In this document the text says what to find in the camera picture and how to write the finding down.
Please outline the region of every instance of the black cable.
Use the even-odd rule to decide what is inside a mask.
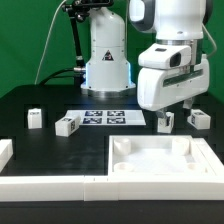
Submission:
[[[76,22],[76,13],[73,8],[68,9],[68,15],[70,18],[71,26],[72,26],[72,33],[73,33],[73,39],[75,43],[75,50],[76,50],[76,65],[78,67],[85,67],[85,61],[82,56],[82,50],[81,50],[81,44],[79,39],[79,32]]]
[[[74,72],[74,69],[73,68],[66,68],[66,69],[62,69],[62,70],[59,70],[57,72],[54,72],[52,75],[48,76],[47,78],[45,78],[44,80],[42,80],[39,85],[40,86],[43,86],[45,85],[46,82],[48,82],[50,79],[52,78],[55,78],[57,75],[59,74],[62,74],[62,73],[65,73],[65,72]]]

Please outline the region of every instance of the black table surface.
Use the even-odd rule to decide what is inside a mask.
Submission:
[[[206,93],[193,105],[211,116],[209,130],[187,123],[183,102],[168,107],[175,113],[171,135],[204,138],[224,161],[224,105]],[[31,108],[43,111],[43,128],[28,129]],[[14,155],[1,176],[107,175],[110,135],[157,133],[154,112],[143,110],[146,126],[80,126],[70,137],[55,135],[55,122],[67,110],[140,110],[136,95],[99,99],[74,86],[19,86],[0,99],[0,139],[13,139]],[[117,201],[0,203],[3,223],[222,223],[223,201]]]

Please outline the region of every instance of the green backdrop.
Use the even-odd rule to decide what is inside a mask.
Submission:
[[[61,0],[1,0],[0,5],[0,97],[16,86],[34,84],[54,12]],[[209,92],[224,102],[224,1],[214,0],[214,11],[207,28],[218,45],[218,52],[210,61]],[[125,19],[126,0],[115,0],[111,10]],[[82,51],[85,60],[90,57],[89,22],[79,24]],[[154,41],[154,35],[137,32],[127,24],[127,59],[132,64],[132,80],[136,82],[140,52]],[[212,50],[205,38],[204,50]],[[40,72],[39,81],[51,73],[75,66],[75,48],[68,15],[61,10],[52,30],[49,47]],[[50,83],[71,83],[57,80]]]

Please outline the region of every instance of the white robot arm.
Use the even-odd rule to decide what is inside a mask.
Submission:
[[[202,54],[203,22],[212,0],[131,0],[129,17],[156,43],[139,56],[138,103],[166,118],[164,108],[207,91],[209,64]]]

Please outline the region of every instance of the white plastic tray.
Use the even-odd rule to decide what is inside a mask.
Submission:
[[[174,138],[177,139],[177,136],[111,136],[109,176],[216,175],[191,136],[178,136],[178,139],[189,140],[189,153],[186,155],[172,152]],[[122,144],[123,141],[130,142],[131,152],[128,155],[116,153],[115,142]]]

